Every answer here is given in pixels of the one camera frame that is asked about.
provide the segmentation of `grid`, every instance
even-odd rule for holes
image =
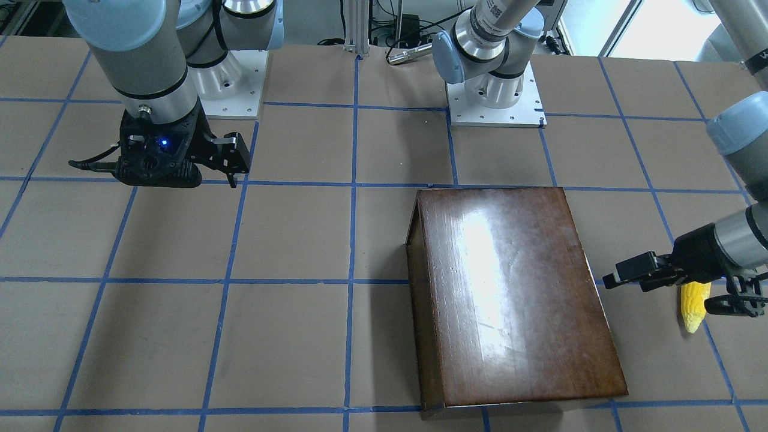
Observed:
[[[0,48],[3,47],[6,42],[6,38],[0,40]],[[119,104],[118,101],[110,100],[84,100],[74,99],[73,94],[78,86],[84,70],[86,69],[88,62],[91,60],[91,53],[87,53],[84,61],[81,64],[79,72],[72,83],[69,93],[66,98],[6,98],[0,97],[0,101],[7,102],[42,102],[42,103],[61,103],[61,109],[56,116],[53,125],[51,126],[45,140],[42,142],[39,153],[36,155],[32,162],[26,176],[4,176],[0,177],[0,181],[8,182],[21,182],[18,193],[10,207],[2,227],[0,228],[0,248],[2,247],[2,236],[5,235],[6,230],[14,220],[15,213],[19,204],[22,202],[25,192],[27,191],[30,183],[34,182],[61,182],[61,183],[115,183],[116,181],[111,178],[59,178],[59,177],[36,177],[33,176],[35,169],[48,147],[48,144],[53,138],[56,128],[60,124],[65,110],[70,104]],[[91,309],[91,313],[88,318],[88,322],[85,327],[85,332],[81,339],[81,344],[78,350],[77,357],[74,360],[74,366],[71,371],[71,376],[66,387],[64,397],[61,401],[59,409],[2,409],[0,407],[0,419],[3,417],[55,417],[54,431],[61,429],[62,424],[66,417],[83,417],[83,416],[195,416],[199,418],[198,430],[206,430],[207,420],[210,416],[227,416],[227,415],[244,415],[244,414],[262,414],[262,415],[277,415],[277,414],[335,414],[342,417],[341,428],[345,432],[350,429],[350,421],[352,417],[363,414],[371,413],[412,413],[419,410],[416,405],[372,405],[372,406],[354,406],[351,404],[351,386],[352,386],[352,363],[353,363],[353,304],[354,294],[356,292],[355,285],[357,284],[377,284],[377,285],[403,285],[408,281],[402,278],[357,278],[355,277],[356,267],[356,225],[357,225],[357,202],[358,193],[361,190],[367,189],[383,189],[383,188],[505,188],[515,186],[525,186],[526,184],[466,184],[460,182],[458,169],[457,169],[457,157],[455,154],[455,143],[452,128],[450,125],[449,110],[444,107],[397,107],[397,106],[384,106],[384,105],[362,105],[359,103],[360,93],[360,65],[362,59],[355,58],[354,60],[354,86],[353,86],[353,103],[352,104],[323,104],[323,103],[304,103],[304,102],[287,102],[287,101],[266,101],[266,106],[288,106],[288,107],[304,107],[304,108],[342,108],[345,110],[351,110],[353,114],[353,129],[352,129],[352,145],[351,145],[351,159],[352,159],[352,171],[350,182],[338,182],[338,181],[265,181],[265,180],[253,180],[252,174],[246,175],[240,182],[240,195],[237,205],[237,216],[235,217],[231,249],[228,255],[226,273],[223,278],[165,278],[165,277],[111,277],[111,269],[115,261],[118,249],[121,246],[123,239],[123,233],[128,223],[131,209],[136,201],[138,189],[132,188],[130,196],[127,200],[127,204],[124,207],[121,223],[119,224],[117,235],[111,246],[111,253],[109,254],[106,267],[104,268],[103,275],[101,277],[62,277],[57,275],[35,275],[35,276],[5,276],[0,275],[0,282],[56,282],[56,283],[92,283],[98,284],[98,291],[96,293],[94,303]],[[664,212],[660,194],[714,194],[714,195],[735,195],[742,197],[745,203],[749,204],[749,198],[747,193],[741,187],[740,182],[736,178],[733,170],[727,167],[730,174],[733,176],[735,188],[734,189],[689,189],[689,188],[656,188],[651,180],[651,175],[644,162],[644,158],[641,155],[641,150],[638,147],[634,133],[629,124],[629,120],[635,121],[674,121],[701,124],[707,120],[702,108],[694,96],[694,92],[691,90],[684,73],[680,70],[677,63],[674,63],[674,67],[682,81],[684,87],[690,96],[691,101],[694,103],[699,117],[696,118],[681,118],[681,117],[661,117],[661,116],[642,116],[642,115],[626,115],[622,109],[622,105],[617,96],[617,92],[614,88],[608,70],[602,59],[598,59],[602,75],[605,83],[610,90],[611,97],[615,103],[617,109],[617,115],[606,114],[584,114],[584,113],[567,113],[567,112],[546,112],[551,118],[569,117],[569,118],[607,118],[621,120],[622,125],[627,133],[627,138],[631,143],[632,151],[634,152],[637,163],[642,171],[642,175],[646,182],[646,187],[640,188],[628,188],[628,187],[598,187],[598,186],[562,186],[566,191],[576,192],[631,192],[643,195],[650,195],[653,200],[654,206],[657,210],[658,216],[664,226],[664,231],[668,237],[669,242],[674,241],[673,230],[670,228],[670,223],[667,220],[667,216]],[[359,113],[361,111],[428,111],[443,113],[445,117],[445,129],[447,134],[446,145],[449,148],[450,169],[452,182],[450,183],[385,183],[385,182],[361,182],[358,181],[358,140],[359,140]],[[253,139],[251,141],[250,152],[252,157],[257,154],[258,140],[260,124],[256,122],[253,126]],[[553,163],[553,156],[550,146],[548,145],[548,139],[546,137],[546,129],[539,128],[537,130],[538,137],[540,138],[541,150],[544,153],[548,174],[551,180],[551,184],[558,186],[557,172]],[[204,184],[218,184],[225,185],[223,180],[206,180]],[[240,227],[243,223],[243,211],[247,202],[248,190],[253,186],[293,186],[293,187],[307,187],[307,188],[348,188],[350,192],[349,204],[350,204],[350,220],[349,220],[349,265],[346,278],[238,278],[233,276],[233,268],[235,265],[238,241],[240,237]],[[94,324],[99,312],[101,300],[103,298],[104,290],[108,284],[214,284],[221,286],[220,296],[220,309],[218,312],[217,326],[214,331],[213,350],[210,354],[210,365],[208,367],[207,379],[205,383],[205,390],[203,396],[203,403],[200,408],[141,408],[141,407],[126,407],[118,409],[74,409],[69,407],[70,399],[78,379],[78,374],[81,368],[81,364],[84,360],[86,350],[88,348],[88,342],[91,336],[91,331],[94,328]],[[222,340],[223,333],[227,331],[224,327],[225,317],[227,316],[227,303],[230,293],[230,288],[237,285],[295,285],[295,284],[327,284],[327,285],[345,285],[346,286],[346,334],[345,334],[345,352],[344,352],[344,392],[343,392],[343,405],[338,407],[211,407],[210,399],[211,393],[214,387],[214,377],[217,369],[217,361],[219,356],[219,348]],[[715,343],[714,337],[710,330],[708,323],[705,321],[703,325],[704,332],[707,337],[707,342],[711,348],[711,354],[714,360],[717,362],[717,366],[722,375],[722,380],[725,383],[729,399],[700,399],[692,397],[688,400],[613,400],[610,399],[604,404],[597,404],[589,410],[607,411],[610,412],[615,428],[617,431],[622,431],[621,414],[626,410],[631,409],[643,409],[643,408],[662,408],[662,407],[732,407],[738,416],[740,426],[744,430],[750,430],[749,423],[745,418],[742,407],[747,406],[768,406],[768,398],[751,398],[743,399],[737,396],[734,386],[731,382],[730,376],[723,362],[723,358],[720,354],[720,349]],[[482,407],[479,410],[479,417],[482,419],[483,430],[495,430],[494,417],[492,407]]]

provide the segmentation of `metal post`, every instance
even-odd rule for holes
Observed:
[[[344,0],[346,35],[344,50],[368,57],[368,6],[370,0]]]
[[[627,8],[624,10],[624,14],[621,15],[619,22],[616,23],[616,27],[614,27],[611,35],[608,36],[608,40],[605,42],[605,45],[603,45],[603,49],[600,50],[598,57],[607,57],[611,55],[616,49],[616,45],[618,45],[621,40],[621,36],[624,36],[624,32],[627,31],[627,27],[632,23],[634,16],[637,14],[637,11],[640,10],[642,5],[643,0],[630,0],[629,5],[627,5]]]

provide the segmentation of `yellow corn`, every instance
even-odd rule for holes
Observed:
[[[688,333],[695,332],[707,314],[704,301],[710,296],[711,286],[712,284],[690,282],[680,287],[680,313]]]

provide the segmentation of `white mounting plate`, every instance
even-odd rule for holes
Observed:
[[[268,51],[232,51],[243,66],[243,82],[238,83],[233,94],[222,99],[203,99],[203,109],[208,118],[230,120],[256,120],[259,118],[261,96],[266,77]]]
[[[473,103],[467,98],[464,83],[448,87],[451,124],[454,126],[490,126],[496,128],[538,128],[547,125],[541,96],[531,63],[525,67],[523,92],[511,108],[494,109]]]

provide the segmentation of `glossy wooden surface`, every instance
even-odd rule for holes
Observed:
[[[428,413],[627,393],[562,189],[419,191],[408,258]]]

